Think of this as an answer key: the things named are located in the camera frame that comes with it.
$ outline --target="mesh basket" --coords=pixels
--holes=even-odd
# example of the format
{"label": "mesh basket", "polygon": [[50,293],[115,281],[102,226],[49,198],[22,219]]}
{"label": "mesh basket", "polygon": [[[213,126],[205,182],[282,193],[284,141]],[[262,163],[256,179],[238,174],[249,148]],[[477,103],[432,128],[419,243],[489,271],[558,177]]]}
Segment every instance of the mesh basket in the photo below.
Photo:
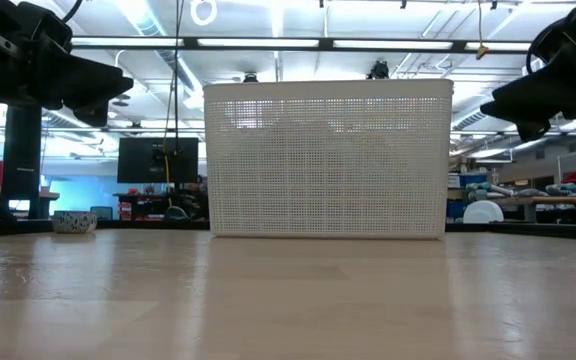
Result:
{"label": "mesh basket", "polygon": [[205,88],[217,236],[439,238],[449,80]]}

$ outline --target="blue wall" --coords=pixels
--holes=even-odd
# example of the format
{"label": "blue wall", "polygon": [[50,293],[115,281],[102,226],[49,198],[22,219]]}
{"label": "blue wall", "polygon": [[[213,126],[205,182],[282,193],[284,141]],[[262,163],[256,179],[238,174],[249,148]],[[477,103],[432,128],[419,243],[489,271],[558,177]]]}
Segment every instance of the blue wall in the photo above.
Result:
{"label": "blue wall", "polygon": [[117,184],[116,176],[68,176],[53,178],[51,192],[60,194],[50,204],[55,210],[90,210],[91,206],[112,206],[113,219],[118,219],[119,203],[113,194],[126,193],[130,188],[142,190],[143,184]]}

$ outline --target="monitor screen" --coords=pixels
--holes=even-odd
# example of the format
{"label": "monitor screen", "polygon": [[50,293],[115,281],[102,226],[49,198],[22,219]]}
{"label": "monitor screen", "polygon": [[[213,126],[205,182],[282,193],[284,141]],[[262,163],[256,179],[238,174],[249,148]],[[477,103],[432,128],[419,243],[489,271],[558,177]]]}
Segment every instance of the monitor screen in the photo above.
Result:
{"label": "monitor screen", "polygon": [[[119,140],[118,183],[165,183],[164,140],[161,138],[122,138]],[[199,139],[166,139],[170,183],[197,182]]]}

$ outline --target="ceiling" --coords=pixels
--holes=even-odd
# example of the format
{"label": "ceiling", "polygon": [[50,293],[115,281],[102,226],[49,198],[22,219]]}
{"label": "ceiling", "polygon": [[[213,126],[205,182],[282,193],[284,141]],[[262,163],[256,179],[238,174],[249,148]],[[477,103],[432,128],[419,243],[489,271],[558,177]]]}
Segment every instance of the ceiling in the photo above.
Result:
{"label": "ceiling", "polygon": [[[74,0],[34,0],[63,16]],[[184,2],[180,34],[183,36],[352,37],[371,39],[467,39],[479,37],[477,1],[334,0],[216,0],[210,17],[209,1]],[[152,20],[157,34],[175,34],[175,0],[91,0],[69,22],[77,36],[142,36],[140,22]],[[532,41],[548,24],[565,16],[576,1],[491,1],[481,4],[484,40]],[[153,50],[75,50],[73,54],[120,66],[137,86],[128,92],[128,107],[111,106],[110,126],[163,128],[168,113],[171,67]],[[274,51],[180,51],[184,69],[199,92],[186,92],[180,101],[182,128],[197,129],[184,136],[203,139],[201,86],[240,82],[254,72],[262,82],[365,79],[376,60],[388,62],[391,78],[448,78],[454,81],[453,114],[460,119],[486,99],[491,90],[522,75],[523,55],[427,53],[340,53]],[[61,112],[72,118],[67,110]],[[505,130],[511,124],[484,118],[464,130]],[[456,145],[470,141],[454,137]]]}

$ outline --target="black stand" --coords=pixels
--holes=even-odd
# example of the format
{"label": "black stand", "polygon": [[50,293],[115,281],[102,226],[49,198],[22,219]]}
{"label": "black stand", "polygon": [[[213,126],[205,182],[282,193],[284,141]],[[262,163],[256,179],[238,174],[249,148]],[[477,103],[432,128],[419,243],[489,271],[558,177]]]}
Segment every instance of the black stand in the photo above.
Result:
{"label": "black stand", "polygon": [[30,200],[28,219],[41,217],[40,158],[41,107],[9,106],[0,201],[4,211],[10,200]]}

